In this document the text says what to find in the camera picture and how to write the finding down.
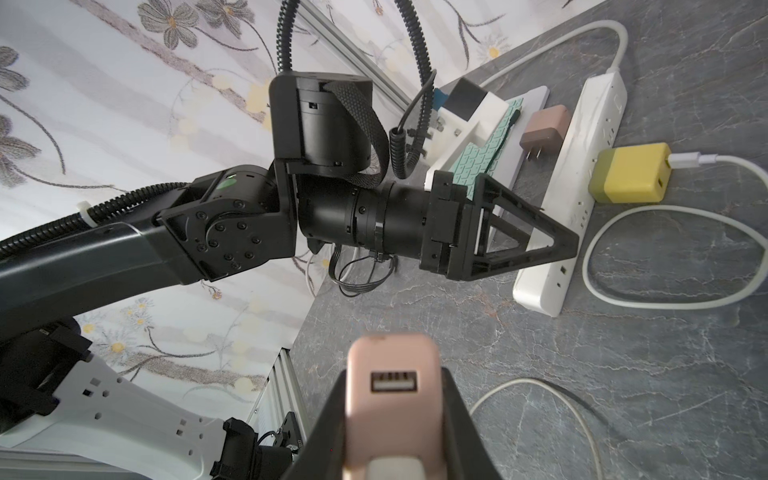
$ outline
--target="marble countertop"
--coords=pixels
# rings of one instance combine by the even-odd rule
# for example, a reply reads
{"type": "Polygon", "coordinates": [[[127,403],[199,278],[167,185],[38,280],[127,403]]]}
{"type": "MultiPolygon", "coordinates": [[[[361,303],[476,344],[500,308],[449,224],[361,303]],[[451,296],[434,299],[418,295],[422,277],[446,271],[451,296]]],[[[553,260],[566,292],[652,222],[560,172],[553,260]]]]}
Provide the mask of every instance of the marble countertop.
{"type": "MultiPolygon", "coordinates": [[[[608,0],[469,78],[487,78],[579,25],[618,20],[630,46],[621,65],[629,101],[616,146],[666,141],[673,151],[733,154],[768,167],[768,2],[732,3],[608,0]]],[[[616,45],[610,31],[582,35],[490,88],[511,98],[546,84],[548,105],[572,110],[616,45]]],[[[540,204],[554,163],[526,163],[515,193],[540,204]]],[[[751,173],[718,165],[675,171],[664,203],[726,214],[767,234],[767,198],[751,173]]],[[[586,239],[629,207],[597,205],[586,239]]],[[[627,298],[705,300],[740,289],[761,255],[723,224],[646,213],[606,233],[591,272],[627,298]]],[[[626,310],[597,300],[574,276],[562,314],[550,318],[513,301],[515,275],[457,283],[402,259],[383,286],[353,300],[326,282],[291,351],[310,420],[355,339],[419,331],[438,343],[468,405],[520,376],[571,392],[598,439],[606,478],[768,478],[768,284],[715,310],[626,310]]],[[[578,424],[548,392],[509,389],[474,419],[505,478],[594,477],[578,424]]]]}

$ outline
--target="power strip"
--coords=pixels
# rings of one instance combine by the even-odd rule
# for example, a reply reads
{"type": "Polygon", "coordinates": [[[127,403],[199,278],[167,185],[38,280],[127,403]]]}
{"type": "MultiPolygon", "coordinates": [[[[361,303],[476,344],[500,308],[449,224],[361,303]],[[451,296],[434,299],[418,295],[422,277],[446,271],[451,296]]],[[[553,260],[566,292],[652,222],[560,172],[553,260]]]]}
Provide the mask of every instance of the power strip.
{"type": "MultiPolygon", "coordinates": [[[[618,72],[587,80],[541,202],[541,211],[578,233],[579,247],[594,207],[589,180],[598,154],[613,147],[626,106],[627,89],[618,72]]],[[[550,237],[534,230],[528,250],[546,247],[551,242],[550,237]]],[[[572,258],[520,270],[512,296],[525,308],[557,316],[575,265],[576,259],[572,258]]]]}

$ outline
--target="white cable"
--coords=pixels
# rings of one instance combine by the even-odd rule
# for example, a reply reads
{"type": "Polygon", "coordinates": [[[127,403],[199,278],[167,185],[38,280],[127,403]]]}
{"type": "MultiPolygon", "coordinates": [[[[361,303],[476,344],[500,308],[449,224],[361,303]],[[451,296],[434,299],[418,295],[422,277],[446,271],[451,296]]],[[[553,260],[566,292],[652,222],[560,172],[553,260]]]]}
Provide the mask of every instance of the white cable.
{"type": "MultiPolygon", "coordinates": [[[[717,155],[715,157],[715,161],[717,162],[728,162],[731,164],[740,165],[741,167],[747,168],[755,173],[762,181],[765,183],[766,188],[768,188],[768,172],[763,170],[762,168],[758,167],[757,165],[753,164],[750,161],[744,160],[743,158],[738,157],[731,157],[730,155],[717,155]]],[[[646,207],[637,207],[633,208],[631,210],[627,210],[626,212],[623,212],[622,214],[618,214],[616,217],[611,218],[608,223],[606,223],[598,232],[595,234],[592,241],[589,243],[589,247],[587,247],[587,251],[584,254],[584,262],[581,265],[581,277],[584,279],[584,285],[587,286],[590,292],[592,292],[592,295],[595,295],[600,300],[603,300],[604,302],[608,302],[612,305],[616,306],[623,306],[625,308],[641,308],[641,309],[650,309],[650,310],[701,310],[706,308],[715,308],[718,306],[724,306],[724,305],[730,305],[731,303],[738,302],[739,300],[747,298],[749,295],[752,295],[752,293],[757,290],[758,287],[760,287],[760,284],[765,281],[765,279],[768,277],[768,239],[765,238],[763,235],[755,231],[753,228],[748,227],[747,225],[744,225],[743,223],[734,220],[733,218],[728,218],[720,214],[716,214],[713,212],[708,212],[706,210],[699,210],[697,208],[689,208],[689,207],[678,207],[677,205],[648,205],[646,207]],[[594,250],[594,246],[598,244],[598,240],[603,236],[603,233],[605,233],[606,230],[611,228],[611,226],[621,220],[624,217],[627,217],[631,214],[636,214],[638,212],[648,212],[653,210],[665,210],[665,211],[672,211],[672,212],[681,212],[684,214],[691,214],[691,215],[698,215],[700,217],[710,218],[712,220],[718,220],[721,221],[727,225],[730,225],[732,227],[735,227],[750,237],[752,237],[762,248],[763,248],[763,260],[760,262],[760,266],[757,268],[757,272],[755,273],[755,276],[752,278],[752,280],[749,281],[749,283],[740,291],[725,296],[723,298],[719,298],[716,300],[708,300],[706,302],[692,302],[692,303],[652,303],[652,302],[630,302],[626,300],[619,300],[617,298],[613,298],[611,296],[605,295],[603,293],[600,293],[597,291],[597,289],[594,288],[594,285],[592,285],[592,282],[589,280],[589,274],[588,274],[588,267],[589,267],[589,260],[592,256],[592,251],[594,250]]]]}
{"type": "Polygon", "coordinates": [[[306,261],[306,268],[304,269],[304,281],[306,282],[306,289],[312,293],[312,296],[317,298],[315,290],[312,290],[310,285],[310,265],[312,265],[312,259],[315,258],[315,254],[310,255],[310,258],[306,261]]]}
{"type": "Polygon", "coordinates": [[[552,395],[558,397],[574,414],[576,419],[579,422],[579,425],[581,425],[581,429],[584,430],[584,434],[587,436],[587,440],[589,441],[589,448],[592,450],[592,459],[594,460],[594,471],[595,476],[598,480],[603,480],[603,462],[600,460],[600,450],[598,449],[598,444],[594,440],[594,437],[592,436],[592,431],[589,429],[589,426],[587,426],[587,421],[584,420],[584,417],[579,413],[579,411],[576,409],[574,404],[568,400],[568,398],[565,397],[562,393],[560,393],[558,390],[553,389],[550,385],[547,385],[546,383],[542,382],[541,380],[537,379],[514,379],[510,380],[509,382],[502,383],[500,386],[497,386],[490,392],[486,393],[482,397],[480,397],[480,400],[478,400],[472,408],[469,409],[469,415],[475,413],[475,410],[478,409],[482,403],[491,398],[492,395],[494,395],[497,392],[501,392],[503,389],[508,388],[509,386],[517,385],[519,383],[530,383],[532,385],[537,385],[543,388],[544,390],[547,390],[552,395]]]}
{"type": "Polygon", "coordinates": [[[619,48],[618,50],[616,50],[616,56],[614,57],[614,61],[613,63],[611,63],[611,66],[609,67],[607,72],[611,73],[612,71],[619,71],[619,64],[621,63],[621,60],[624,59],[624,54],[627,52],[627,45],[629,44],[629,34],[627,33],[627,29],[621,23],[616,22],[615,20],[598,20],[597,22],[587,23],[583,27],[577,28],[571,33],[563,35],[557,40],[547,43],[546,45],[539,48],[538,50],[533,51],[532,53],[529,53],[523,58],[520,58],[519,60],[507,65],[497,73],[491,75],[490,78],[483,81],[480,84],[480,86],[485,87],[486,85],[496,80],[497,78],[500,78],[501,76],[507,74],[507,72],[514,70],[520,65],[523,65],[526,61],[529,61],[533,58],[538,57],[542,53],[554,47],[557,47],[561,43],[571,40],[573,37],[581,35],[582,33],[585,33],[587,31],[596,30],[598,28],[609,28],[615,31],[616,34],[619,36],[619,48]]]}

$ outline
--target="brown power adapter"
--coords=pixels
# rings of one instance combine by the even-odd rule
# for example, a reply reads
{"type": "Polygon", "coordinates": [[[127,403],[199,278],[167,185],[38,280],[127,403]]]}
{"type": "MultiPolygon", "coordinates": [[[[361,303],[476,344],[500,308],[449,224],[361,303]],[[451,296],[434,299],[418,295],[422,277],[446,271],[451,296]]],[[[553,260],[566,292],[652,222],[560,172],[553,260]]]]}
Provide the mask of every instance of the brown power adapter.
{"type": "Polygon", "coordinates": [[[535,112],[525,127],[520,139],[520,146],[530,158],[536,152],[536,158],[541,153],[558,154],[563,146],[568,125],[571,124],[571,112],[565,105],[555,105],[535,112]]]}

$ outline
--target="yellow charger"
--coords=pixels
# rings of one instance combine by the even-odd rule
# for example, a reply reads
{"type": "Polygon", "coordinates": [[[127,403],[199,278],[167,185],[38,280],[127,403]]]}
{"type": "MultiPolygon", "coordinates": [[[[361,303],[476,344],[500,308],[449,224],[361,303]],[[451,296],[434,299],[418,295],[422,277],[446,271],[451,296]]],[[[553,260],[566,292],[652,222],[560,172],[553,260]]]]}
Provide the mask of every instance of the yellow charger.
{"type": "Polygon", "coordinates": [[[670,153],[664,143],[603,150],[592,171],[590,195],[601,204],[661,202],[672,171],[670,153]]]}

